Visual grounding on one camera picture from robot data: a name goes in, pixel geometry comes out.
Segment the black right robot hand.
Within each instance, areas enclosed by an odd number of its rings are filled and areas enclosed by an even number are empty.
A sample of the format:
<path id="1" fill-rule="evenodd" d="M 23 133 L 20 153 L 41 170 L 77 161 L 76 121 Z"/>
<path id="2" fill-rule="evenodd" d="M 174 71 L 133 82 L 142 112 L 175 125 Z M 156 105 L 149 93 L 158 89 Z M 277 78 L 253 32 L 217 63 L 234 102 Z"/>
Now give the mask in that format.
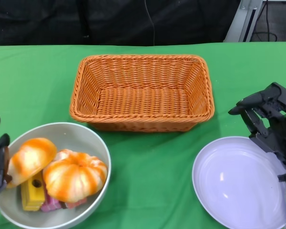
<path id="1" fill-rule="evenodd" d="M 286 170 L 286 88 L 276 82 L 239 101 L 229 112 L 240 115 L 249 139 L 266 153 L 274 153 Z M 286 183 L 286 173 L 278 176 Z"/>

